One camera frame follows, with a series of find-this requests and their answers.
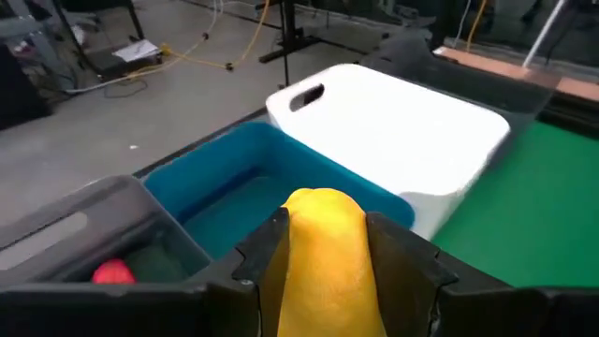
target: white paper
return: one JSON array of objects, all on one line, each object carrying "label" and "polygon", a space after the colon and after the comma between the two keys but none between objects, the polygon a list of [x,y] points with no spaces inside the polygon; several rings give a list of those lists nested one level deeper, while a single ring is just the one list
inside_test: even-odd
[{"label": "white paper", "polygon": [[436,50],[432,51],[432,53],[435,55],[443,55],[444,52],[446,52],[445,47],[439,47]]},{"label": "white paper", "polygon": [[118,51],[113,52],[114,56],[122,58],[125,62],[135,61],[144,57],[156,55],[158,47],[147,39],[130,44]]}]

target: yellow cable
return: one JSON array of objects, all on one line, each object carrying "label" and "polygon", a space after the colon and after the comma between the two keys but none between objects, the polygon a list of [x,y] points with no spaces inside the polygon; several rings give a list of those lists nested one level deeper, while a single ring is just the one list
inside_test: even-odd
[{"label": "yellow cable", "polygon": [[264,21],[266,20],[266,16],[269,12],[269,6],[270,6],[270,0],[266,0],[264,3],[264,10],[262,11],[262,16],[260,16],[260,21],[258,22],[258,27],[256,28],[256,31],[254,32],[254,36],[252,37],[252,40],[250,41],[250,43],[247,45],[247,48],[245,49],[245,51],[243,52],[243,54],[241,55],[241,57],[233,62],[233,66],[238,66],[241,62],[243,62],[243,60],[245,60],[245,57],[250,53],[250,51],[252,50],[252,48],[254,47],[254,44],[256,43],[256,40],[258,38],[258,34],[260,34],[260,28],[262,28],[262,25],[264,24]]},{"label": "yellow cable", "polygon": [[160,46],[160,51],[163,53],[163,55],[165,55],[165,56],[173,55],[173,56],[177,57],[175,60],[173,60],[169,63],[162,64],[162,65],[145,66],[145,67],[142,67],[136,71],[133,71],[119,79],[103,82],[103,83],[100,83],[98,85],[94,85],[94,86],[91,86],[88,88],[66,90],[66,92],[70,93],[70,94],[86,93],[88,91],[102,88],[107,85],[111,85],[113,83],[117,83],[117,82],[121,82],[121,81],[131,81],[131,80],[134,80],[141,76],[150,75],[150,74],[154,74],[154,73],[157,73],[160,71],[167,70],[168,68],[178,64],[181,60],[186,60],[189,62],[194,62],[194,63],[207,65],[207,66],[216,66],[216,67],[219,67],[222,69],[231,70],[233,67],[240,65],[241,62],[243,62],[243,60],[245,60],[247,55],[250,53],[250,51],[254,47],[254,44],[256,43],[256,40],[258,37],[258,34],[260,33],[260,29],[262,28],[262,25],[264,24],[264,21],[266,20],[267,14],[269,12],[269,4],[270,4],[270,0],[266,0],[264,11],[262,11],[262,16],[260,17],[260,21],[258,22],[258,27],[254,31],[254,36],[250,40],[250,43],[248,44],[247,48],[245,49],[245,51],[243,52],[241,57],[231,64],[221,65],[221,64],[218,64],[215,62],[198,60],[196,58],[188,56],[192,51],[194,51],[200,45],[201,42],[205,41],[206,39],[202,39],[202,40],[198,41],[196,44],[194,44],[191,48],[189,48],[186,52],[183,52],[183,53],[175,52],[170,48],[169,45],[162,44]]},{"label": "yellow cable", "polygon": [[472,38],[475,35],[476,27],[480,22],[480,18],[483,16],[483,11],[485,10],[485,6],[487,5],[487,0],[483,0],[480,4],[480,8],[478,9],[478,13],[476,14],[475,22],[472,24],[470,28],[470,34],[468,34],[468,40],[466,42],[466,52],[470,52],[470,46],[472,45]]},{"label": "yellow cable", "polygon": [[231,70],[233,67],[236,67],[236,66],[240,65],[245,60],[245,58],[250,53],[250,51],[252,51],[252,48],[256,44],[258,35],[260,34],[260,29],[264,25],[266,17],[267,17],[267,15],[269,13],[269,6],[270,6],[270,0],[265,0],[264,10],[262,11],[262,15],[260,16],[260,21],[258,22],[258,27],[256,27],[256,30],[254,31],[254,35],[252,36],[252,39],[250,40],[250,43],[248,43],[247,47],[245,48],[245,51],[243,51],[243,54],[235,62],[232,62],[230,64],[218,64],[218,63],[211,62],[211,61],[205,61],[205,60],[200,60],[200,59],[197,59],[197,58],[189,57],[186,54],[180,54],[180,53],[175,52],[175,51],[169,51],[169,52],[171,54],[173,54],[174,56],[177,56],[178,59],[183,59],[185,61],[189,61],[189,62],[201,64],[201,65],[216,66],[216,67],[219,67],[219,68],[222,68],[222,69]]}]

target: red ball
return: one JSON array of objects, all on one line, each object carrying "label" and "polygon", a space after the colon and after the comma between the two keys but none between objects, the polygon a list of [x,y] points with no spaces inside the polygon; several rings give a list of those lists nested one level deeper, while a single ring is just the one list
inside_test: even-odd
[{"label": "red ball", "polygon": [[110,259],[100,265],[92,277],[95,284],[134,284],[135,277],[120,258]]}]

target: green table surface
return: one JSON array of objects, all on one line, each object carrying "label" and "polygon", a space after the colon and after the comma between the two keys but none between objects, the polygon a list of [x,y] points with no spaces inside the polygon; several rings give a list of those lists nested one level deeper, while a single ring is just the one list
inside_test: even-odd
[{"label": "green table surface", "polygon": [[599,286],[599,141],[535,123],[433,242],[512,286]]}]

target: metal leg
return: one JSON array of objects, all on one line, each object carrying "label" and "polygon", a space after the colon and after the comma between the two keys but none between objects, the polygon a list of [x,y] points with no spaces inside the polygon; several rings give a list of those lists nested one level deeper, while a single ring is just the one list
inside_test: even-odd
[{"label": "metal leg", "polygon": [[553,23],[555,23],[555,20],[558,18],[558,15],[562,11],[565,3],[566,3],[566,0],[560,0],[557,3],[557,5],[555,5],[555,8],[553,9],[553,11],[551,11],[549,18],[547,19],[547,22],[545,22],[545,25],[543,26],[543,29],[541,29],[541,33],[536,38],[536,41],[534,42],[533,47],[528,52],[528,55],[526,55],[526,59],[524,60],[524,63],[522,63],[522,67],[528,68],[528,66],[531,64],[531,62],[533,61],[533,58],[536,56],[536,53],[539,50],[539,47],[541,47],[541,43],[543,43],[543,41],[545,40],[545,37],[547,37],[549,29],[551,28]]},{"label": "metal leg", "polygon": [[[7,1],[17,16],[25,19],[33,19],[29,8],[22,0]],[[36,46],[37,53],[42,58],[44,65],[51,69],[52,76],[60,88],[63,90],[75,89],[75,83],[68,77],[70,74],[68,67],[62,62],[52,46],[51,41],[44,35],[44,32],[42,30],[36,30],[35,32],[29,33],[29,37]]]},{"label": "metal leg", "polygon": [[[283,4],[279,4],[279,14],[281,15],[281,36],[285,44],[285,14],[283,12]],[[287,62],[287,54],[283,55],[283,63],[285,67],[285,88],[289,86],[289,64]]]},{"label": "metal leg", "polygon": [[296,28],[296,12],[294,7],[294,0],[282,0],[279,6],[283,6],[284,10],[284,21],[281,25],[285,26],[285,34],[283,36],[283,43],[279,51],[273,51],[266,55],[260,56],[258,61],[260,63],[268,63],[280,57],[286,56],[294,51],[299,51],[304,48],[310,47],[318,42],[319,38],[316,37],[298,37],[298,29]]},{"label": "metal leg", "polygon": [[143,34],[143,29],[141,28],[141,23],[139,23],[138,14],[135,12],[135,6],[133,6],[133,2],[131,0],[125,1],[125,6],[129,11],[129,16],[131,17],[131,21],[133,22],[133,26],[135,26],[136,33],[138,33],[138,37],[140,40],[146,38]]}]

